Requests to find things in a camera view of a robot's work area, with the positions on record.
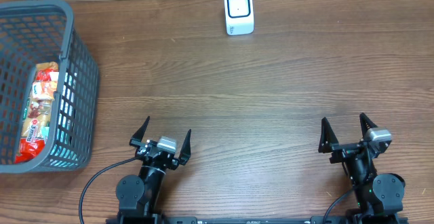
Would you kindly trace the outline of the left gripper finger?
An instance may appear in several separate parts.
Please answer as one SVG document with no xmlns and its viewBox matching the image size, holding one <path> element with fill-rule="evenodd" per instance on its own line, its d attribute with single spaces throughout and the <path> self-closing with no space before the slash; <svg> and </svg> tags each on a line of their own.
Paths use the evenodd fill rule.
<svg viewBox="0 0 434 224">
<path fill-rule="evenodd" d="M 147 126 L 149 124 L 150 117 L 148 116 L 144 123 L 139 127 L 139 129 L 131 137 L 131 143 L 141 143 L 143 136 L 146 132 Z"/>
<path fill-rule="evenodd" d="M 191 158 L 191 130 L 189 130 L 185 136 L 180 155 L 178 157 L 180 165 L 186 165 Z"/>
</svg>

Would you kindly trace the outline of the teal wet wipes pack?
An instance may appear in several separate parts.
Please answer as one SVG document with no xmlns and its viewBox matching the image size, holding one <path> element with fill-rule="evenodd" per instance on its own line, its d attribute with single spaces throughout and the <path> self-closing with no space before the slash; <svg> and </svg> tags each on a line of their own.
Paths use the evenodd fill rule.
<svg viewBox="0 0 434 224">
<path fill-rule="evenodd" d="M 76 79 L 74 76 L 75 74 L 70 75 L 68 73 L 65 75 L 65 83 L 60 102 L 60 114 L 58 116 L 58 129 L 56 131 L 56 144 L 51 152 L 51 155 L 58 159 L 51 160 L 50 164 L 61 168 L 77 165 L 77 154 L 72 149 L 72 132 L 74 128 L 72 117 L 75 115 L 73 102 L 75 100 L 76 88 Z"/>
</svg>

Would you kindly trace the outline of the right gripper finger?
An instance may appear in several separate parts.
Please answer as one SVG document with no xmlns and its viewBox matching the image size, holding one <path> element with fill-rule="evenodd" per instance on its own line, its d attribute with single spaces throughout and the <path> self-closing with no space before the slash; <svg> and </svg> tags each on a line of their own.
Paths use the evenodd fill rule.
<svg viewBox="0 0 434 224">
<path fill-rule="evenodd" d="M 365 113 L 359 115 L 359 120 L 363 138 L 370 139 L 370 133 L 377 125 Z"/>
<path fill-rule="evenodd" d="M 319 139 L 318 152 L 331 153 L 339 145 L 338 139 L 326 117 L 321 120 L 321 136 Z"/>
</svg>

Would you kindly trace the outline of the orange spaghetti packet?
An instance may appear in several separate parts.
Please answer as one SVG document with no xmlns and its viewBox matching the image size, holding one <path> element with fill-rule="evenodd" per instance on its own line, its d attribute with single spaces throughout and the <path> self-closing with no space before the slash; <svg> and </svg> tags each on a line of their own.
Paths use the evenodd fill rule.
<svg viewBox="0 0 434 224">
<path fill-rule="evenodd" d="M 24 110 L 20 142 L 14 163 L 37 157 L 45 147 L 50 131 L 54 92 L 57 91 L 59 66 L 56 62 L 36 65 L 35 77 Z"/>
</svg>

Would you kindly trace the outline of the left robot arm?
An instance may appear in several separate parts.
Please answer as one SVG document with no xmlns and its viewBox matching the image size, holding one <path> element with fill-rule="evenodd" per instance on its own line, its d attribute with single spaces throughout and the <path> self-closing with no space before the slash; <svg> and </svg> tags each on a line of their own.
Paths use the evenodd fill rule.
<svg viewBox="0 0 434 224">
<path fill-rule="evenodd" d="M 119 211 L 107 223 L 159 223 L 161 215 L 155 206 L 167 170 L 184 166 L 191 157 L 191 131 L 185 136 L 179 155 L 177 141 L 162 136 L 158 141 L 143 141 L 149 118 L 133 134 L 130 145 L 136 148 L 135 157 L 142 162 L 137 175 L 123 177 L 116 186 Z"/>
</svg>

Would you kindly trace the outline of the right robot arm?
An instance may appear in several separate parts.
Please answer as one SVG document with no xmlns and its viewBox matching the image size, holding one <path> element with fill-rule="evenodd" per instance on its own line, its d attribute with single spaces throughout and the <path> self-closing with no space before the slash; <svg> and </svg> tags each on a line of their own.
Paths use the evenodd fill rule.
<svg viewBox="0 0 434 224">
<path fill-rule="evenodd" d="M 336 199 L 326 210 L 321 223 L 406 224 L 400 217 L 406 182 L 398 174 L 378 174 L 374 159 L 392 143 L 386 128 L 377 126 L 365 113 L 359 115 L 362 138 L 357 143 L 341 145 L 327 118 L 321 120 L 318 152 L 330 153 L 332 164 L 341 164 L 352 188 Z M 348 195 L 355 194 L 357 208 L 345 215 L 332 217 L 332 209 Z"/>
</svg>

